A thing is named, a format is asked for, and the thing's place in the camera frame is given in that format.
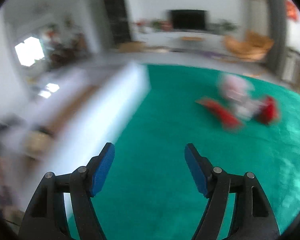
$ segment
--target metal pin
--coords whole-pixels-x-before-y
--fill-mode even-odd
[[[222,172],[222,169],[221,169],[220,167],[214,167],[214,168],[213,168],[213,171],[214,171],[215,173],[221,173],[221,172]]]
[[[254,174],[252,172],[247,172],[247,177],[250,179],[254,178]]]
[[[53,176],[53,172],[49,171],[44,175],[47,179],[50,179]]]
[[[84,172],[86,172],[86,170],[87,170],[86,166],[81,166],[78,168],[79,173],[84,173]]]

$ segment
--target floor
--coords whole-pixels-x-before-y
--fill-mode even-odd
[[[254,172],[282,232],[300,210],[300,96],[248,78],[256,88],[252,96],[269,94],[278,100],[282,120],[271,126],[251,120],[229,132],[195,103],[202,96],[221,100],[218,71],[150,65],[148,72],[151,91],[115,143],[104,187],[92,199],[106,238],[191,239],[207,200],[186,165],[184,148],[190,142],[226,172]],[[233,205],[231,194],[219,239],[227,236]],[[73,217],[69,226],[79,239]]]
[[[258,79],[285,86],[278,78],[257,63],[227,63],[193,53],[107,53],[96,56],[92,60],[83,63],[83,66],[91,66],[91,64],[117,64],[129,60],[136,60],[143,64],[167,64],[210,68],[239,75],[260,75]]]

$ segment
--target plush toy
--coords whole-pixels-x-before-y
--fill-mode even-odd
[[[263,103],[250,98],[254,86],[242,77],[233,74],[223,74],[219,83],[219,93],[229,102],[234,115],[249,121],[259,113]]]
[[[221,121],[223,128],[235,129],[242,125],[242,123],[233,114],[226,110],[217,101],[210,98],[201,98],[196,102],[203,105],[212,114],[214,114]]]
[[[263,106],[260,109],[260,113],[256,119],[263,124],[271,124],[278,121],[280,118],[279,110],[275,99],[271,96],[266,96],[263,100]]]

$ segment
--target dark doorway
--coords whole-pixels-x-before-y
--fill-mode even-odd
[[[114,44],[131,41],[124,0],[104,0]]]

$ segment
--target television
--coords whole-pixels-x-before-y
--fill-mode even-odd
[[[170,20],[175,30],[206,31],[207,11],[204,10],[171,10]]]

